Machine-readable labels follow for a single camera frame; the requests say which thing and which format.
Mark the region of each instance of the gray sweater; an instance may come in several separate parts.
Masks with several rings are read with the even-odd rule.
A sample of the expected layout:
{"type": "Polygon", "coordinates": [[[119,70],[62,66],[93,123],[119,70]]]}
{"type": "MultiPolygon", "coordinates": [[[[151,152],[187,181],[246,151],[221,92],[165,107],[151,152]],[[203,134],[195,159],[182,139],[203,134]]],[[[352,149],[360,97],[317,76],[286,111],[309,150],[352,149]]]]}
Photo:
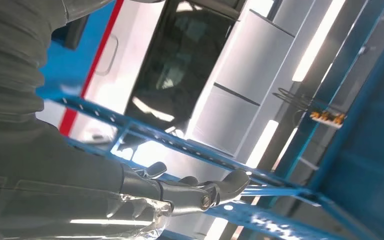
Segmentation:
{"type": "Polygon", "coordinates": [[[119,192],[120,163],[67,145],[35,116],[43,109],[39,68],[51,33],[70,20],[67,8],[61,0],[0,0],[0,177],[8,188],[28,180],[119,192]]]}

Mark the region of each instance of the fluorescent light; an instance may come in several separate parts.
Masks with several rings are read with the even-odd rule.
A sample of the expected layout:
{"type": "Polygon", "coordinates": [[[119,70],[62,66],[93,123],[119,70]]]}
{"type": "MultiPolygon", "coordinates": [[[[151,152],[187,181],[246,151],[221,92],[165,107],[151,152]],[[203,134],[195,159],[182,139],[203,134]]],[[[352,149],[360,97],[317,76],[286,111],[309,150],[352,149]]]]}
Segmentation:
{"type": "Polygon", "coordinates": [[[223,207],[225,210],[227,211],[232,211],[233,210],[233,206],[232,205],[224,205],[223,207]]]}
{"type": "Polygon", "coordinates": [[[282,160],[282,157],[284,156],[284,154],[285,154],[285,152],[286,152],[286,149],[288,149],[289,144],[291,144],[291,141],[292,141],[292,139],[294,138],[295,134],[297,133],[297,130],[298,130],[298,128],[295,127],[295,128],[292,130],[292,132],[290,133],[289,138],[287,139],[287,141],[286,141],[286,143],[285,143],[285,146],[283,146],[282,151],[280,151],[280,154],[279,154],[279,156],[277,157],[277,160],[276,160],[276,162],[274,163],[273,167],[271,168],[271,171],[276,170],[276,168],[278,167],[279,162],[282,160]]]}
{"type": "Polygon", "coordinates": [[[292,77],[292,81],[302,82],[307,75],[311,65],[316,58],[317,53],[322,47],[323,42],[325,41],[326,36],[328,35],[329,30],[334,24],[335,19],[337,18],[339,11],[344,5],[345,0],[332,0],[329,8],[327,9],[326,14],[321,20],[320,25],[317,28],[314,36],[312,37],[310,44],[305,50],[304,55],[301,58],[301,61],[296,68],[295,74],[292,77]]]}
{"type": "Polygon", "coordinates": [[[152,107],[146,105],[143,101],[141,101],[139,98],[137,98],[136,96],[133,97],[133,99],[131,100],[133,102],[133,104],[136,105],[136,107],[138,109],[140,109],[142,112],[146,113],[146,114],[152,114],[154,115],[155,117],[157,117],[158,119],[161,119],[163,121],[166,121],[166,122],[171,122],[173,121],[173,119],[175,119],[174,116],[170,115],[170,114],[167,114],[167,113],[164,113],[162,111],[158,111],[156,109],[153,109],[152,107]]]}
{"type": "Polygon", "coordinates": [[[258,201],[260,200],[260,196],[256,196],[254,197],[254,200],[252,200],[251,202],[251,206],[255,206],[257,205],[258,201]]]}
{"type": "Polygon", "coordinates": [[[223,231],[226,228],[226,225],[229,221],[224,218],[217,217],[214,222],[212,222],[211,227],[209,228],[206,237],[204,240],[218,240],[222,236],[223,231]]]}
{"type": "Polygon", "coordinates": [[[248,158],[248,161],[246,162],[246,165],[248,167],[256,168],[258,166],[261,160],[261,157],[263,156],[264,152],[269,146],[270,140],[272,140],[272,137],[275,134],[276,129],[278,128],[278,125],[279,123],[277,121],[274,121],[274,120],[268,121],[267,125],[262,131],[260,138],[255,144],[255,147],[252,150],[251,155],[248,158]]]}
{"type": "Polygon", "coordinates": [[[73,219],[71,224],[133,225],[148,226],[152,221],[116,220],[116,219],[73,219]]]}
{"type": "MultiPolygon", "coordinates": [[[[254,197],[254,199],[251,202],[251,206],[257,205],[258,201],[260,200],[260,196],[254,197]]],[[[238,226],[236,230],[234,231],[232,238],[230,240],[238,240],[239,236],[242,233],[242,230],[244,230],[244,226],[238,226]]]]}
{"type": "Polygon", "coordinates": [[[329,70],[331,70],[331,67],[332,67],[332,64],[333,62],[329,65],[329,67],[327,68],[326,72],[324,73],[324,76],[323,78],[321,79],[321,82],[320,83],[323,83],[323,81],[325,80],[326,76],[328,75],[329,73],[329,70]]]}
{"type": "Polygon", "coordinates": [[[167,128],[165,130],[165,132],[169,134],[169,133],[173,132],[174,130],[176,130],[176,127],[175,126],[171,126],[171,127],[167,128]]]}

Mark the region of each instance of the plastic wrap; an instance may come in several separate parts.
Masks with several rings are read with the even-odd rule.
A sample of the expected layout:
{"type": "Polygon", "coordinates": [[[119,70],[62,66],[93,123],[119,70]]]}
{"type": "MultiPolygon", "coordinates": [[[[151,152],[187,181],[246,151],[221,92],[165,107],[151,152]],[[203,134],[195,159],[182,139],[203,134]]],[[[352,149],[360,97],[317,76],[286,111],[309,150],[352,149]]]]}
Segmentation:
{"type": "Polygon", "coordinates": [[[153,240],[172,214],[163,201],[41,185],[41,191],[0,188],[0,240],[153,240]]]}

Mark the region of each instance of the blue shelving rack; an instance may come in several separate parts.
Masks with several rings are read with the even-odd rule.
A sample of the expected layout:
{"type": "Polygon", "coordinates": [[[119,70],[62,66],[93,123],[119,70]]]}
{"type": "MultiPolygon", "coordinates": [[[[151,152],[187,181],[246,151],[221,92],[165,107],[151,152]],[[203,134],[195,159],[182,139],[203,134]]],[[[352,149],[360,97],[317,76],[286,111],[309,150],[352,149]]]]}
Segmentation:
{"type": "MultiPolygon", "coordinates": [[[[383,17],[384,0],[368,0],[317,92],[319,99],[325,102],[332,100],[359,57],[360,49],[367,44],[383,17]]],[[[67,96],[56,102],[118,129],[117,136],[108,150],[67,138],[70,144],[87,152],[115,158],[137,168],[141,166],[115,156],[112,150],[117,148],[120,140],[127,134],[155,141],[197,160],[229,171],[243,169],[251,172],[250,177],[254,185],[248,186],[244,196],[291,196],[312,204],[314,207],[323,208],[359,239],[384,239],[384,196],[379,195],[384,194],[384,159],[379,160],[379,158],[367,156],[364,153],[367,150],[364,150],[361,144],[354,143],[354,141],[366,141],[368,145],[373,145],[375,141],[368,139],[374,136],[380,139],[378,141],[384,141],[384,130],[372,131],[374,136],[366,133],[370,131],[369,124],[376,125],[377,121],[381,121],[382,127],[384,127],[384,107],[381,107],[383,115],[380,120],[374,113],[379,111],[380,103],[384,106],[384,51],[361,88],[360,94],[348,112],[348,118],[333,138],[319,170],[308,186],[301,186],[287,180],[297,159],[306,147],[305,143],[318,126],[308,117],[304,118],[298,127],[299,131],[308,133],[308,135],[303,137],[301,134],[294,137],[281,160],[279,170],[272,174],[250,168],[202,145],[193,144],[79,97],[67,96]]],[[[379,155],[373,149],[370,151],[372,156],[379,155]]],[[[176,177],[168,174],[164,174],[162,178],[177,180],[176,177]]],[[[234,201],[230,205],[233,206],[233,210],[225,210],[223,206],[219,206],[209,209],[206,213],[279,239],[342,239],[340,236],[277,215],[269,209],[251,206],[243,201],[234,201]]]]}

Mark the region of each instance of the red stripe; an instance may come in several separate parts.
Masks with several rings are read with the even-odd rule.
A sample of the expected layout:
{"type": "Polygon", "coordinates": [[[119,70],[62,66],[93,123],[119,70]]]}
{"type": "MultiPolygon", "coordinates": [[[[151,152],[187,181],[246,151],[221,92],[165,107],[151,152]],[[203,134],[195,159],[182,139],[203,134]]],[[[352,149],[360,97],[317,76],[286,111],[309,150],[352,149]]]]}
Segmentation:
{"type": "MultiPolygon", "coordinates": [[[[89,73],[87,75],[86,81],[84,82],[83,89],[81,91],[80,97],[84,98],[88,87],[91,84],[92,77],[94,76],[95,69],[98,66],[99,60],[101,59],[102,53],[104,51],[105,45],[107,44],[108,38],[110,37],[111,31],[113,30],[114,23],[119,16],[120,9],[122,8],[124,0],[117,0],[112,10],[111,16],[109,17],[108,24],[106,26],[105,32],[103,33],[102,40],[100,41],[98,50],[96,51],[95,58],[93,59],[92,66],[90,67],[89,73]]],[[[70,135],[70,131],[73,128],[74,122],[76,120],[77,112],[71,109],[66,109],[64,116],[62,118],[61,124],[59,125],[59,132],[65,136],[70,135]]]]}

